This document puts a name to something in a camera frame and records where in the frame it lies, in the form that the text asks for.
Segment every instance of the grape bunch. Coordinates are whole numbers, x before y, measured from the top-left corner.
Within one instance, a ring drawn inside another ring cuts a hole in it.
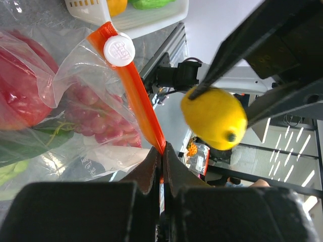
[[[99,144],[141,148],[140,134],[135,127],[103,102],[88,86],[73,84],[66,91],[68,105],[64,117],[75,125],[74,132],[95,137]],[[110,95],[116,103],[123,100],[116,94]]]

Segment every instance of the orange plastic strip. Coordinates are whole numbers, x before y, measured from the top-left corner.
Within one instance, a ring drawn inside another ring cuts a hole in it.
[[[87,40],[104,58],[103,47],[105,42],[108,38],[116,36],[117,34],[118,33],[111,22],[107,22],[90,34],[87,37]],[[115,67],[108,62],[107,64],[117,71],[122,84],[125,87],[129,104],[136,115],[139,127],[146,140],[152,144],[160,154],[163,154],[166,146],[165,137],[135,64],[131,62],[125,67]]]

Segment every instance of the red tomato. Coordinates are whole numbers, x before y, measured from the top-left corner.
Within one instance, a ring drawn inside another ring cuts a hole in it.
[[[58,65],[40,44],[17,31],[10,34],[27,43],[54,73],[57,72]],[[26,46],[15,45],[10,50],[0,46],[0,130],[21,130],[34,126],[51,112],[51,108],[39,97],[35,74],[12,52],[40,69],[42,65],[37,63],[35,53]]]

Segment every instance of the grape stem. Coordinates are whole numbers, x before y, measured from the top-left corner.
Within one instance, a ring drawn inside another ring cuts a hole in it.
[[[51,142],[54,140],[55,136],[59,133],[60,130],[71,131],[71,130],[74,130],[75,128],[74,123],[69,123],[69,122],[58,122],[58,123],[60,123],[60,125],[55,129],[54,133],[50,135],[50,140],[47,142],[46,146],[51,144]]]

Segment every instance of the yellow lemon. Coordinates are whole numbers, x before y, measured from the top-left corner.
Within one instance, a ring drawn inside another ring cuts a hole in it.
[[[196,99],[188,99],[195,88],[189,90],[181,102],[187,125],[215,149],[229,150],[239,144],[248,123],[240,102],[219,88],[209,88]]]

